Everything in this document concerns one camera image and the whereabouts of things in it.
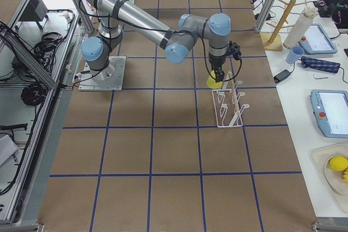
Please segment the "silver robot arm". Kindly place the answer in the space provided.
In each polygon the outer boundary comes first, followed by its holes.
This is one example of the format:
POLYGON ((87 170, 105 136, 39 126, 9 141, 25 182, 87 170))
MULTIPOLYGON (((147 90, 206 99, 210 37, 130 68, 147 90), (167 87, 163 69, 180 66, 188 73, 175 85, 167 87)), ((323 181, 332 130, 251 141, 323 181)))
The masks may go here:
POLYGON ((222 69, 226 58, 232 54, 229 49, 231 19, 218 13, 210 18, 184 14, 178 22, 178 30, 170 28, 129 0, 87 0, 96 10, 133 27, 165 51, 166 58, 180 64, 188 56, 199 38, 209 42, 209 62, 215 81, 224 80, 222 69))

